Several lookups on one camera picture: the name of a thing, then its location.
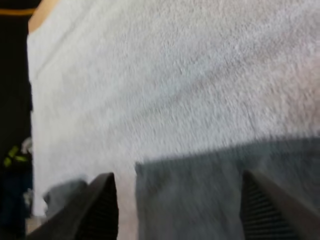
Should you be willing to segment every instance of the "black object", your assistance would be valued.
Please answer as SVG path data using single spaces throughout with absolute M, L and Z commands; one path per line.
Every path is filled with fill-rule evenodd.
M 116 240 L 118 223 L 115 177 L 105 173 L 27 240 Z
M 246 240 L 318 240 L 320 216 L 258 172 L 245 171 L 240 218 Z

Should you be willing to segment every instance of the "white carpet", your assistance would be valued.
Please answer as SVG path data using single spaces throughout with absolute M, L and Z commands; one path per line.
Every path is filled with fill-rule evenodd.
M 318 0 L 61 0 L 28 38 L 34 213 L 114 172 L 137 233 L 136 161 L 320 129 Z

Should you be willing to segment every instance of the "yellow stripe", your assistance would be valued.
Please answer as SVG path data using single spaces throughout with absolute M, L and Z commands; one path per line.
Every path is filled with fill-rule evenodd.
M 0 9 L 0 16 L 29 16 L 34 14 L 35 8 L 29 8 L 29 9 Z

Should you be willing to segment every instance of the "dark wall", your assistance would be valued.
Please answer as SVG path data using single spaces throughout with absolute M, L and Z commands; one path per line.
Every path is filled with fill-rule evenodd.
M 27 16 L 0 16 L 0 156 L 31 134 Z

